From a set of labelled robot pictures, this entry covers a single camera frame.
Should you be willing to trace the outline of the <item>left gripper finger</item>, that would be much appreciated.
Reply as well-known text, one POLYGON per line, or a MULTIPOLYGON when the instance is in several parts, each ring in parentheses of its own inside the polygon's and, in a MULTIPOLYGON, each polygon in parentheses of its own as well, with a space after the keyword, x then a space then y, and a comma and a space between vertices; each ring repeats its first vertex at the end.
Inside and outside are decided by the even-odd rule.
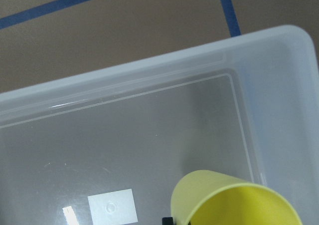
POLYGON ((173 218, 172 217, 162 218, 162 225, 173 225, 173 218))

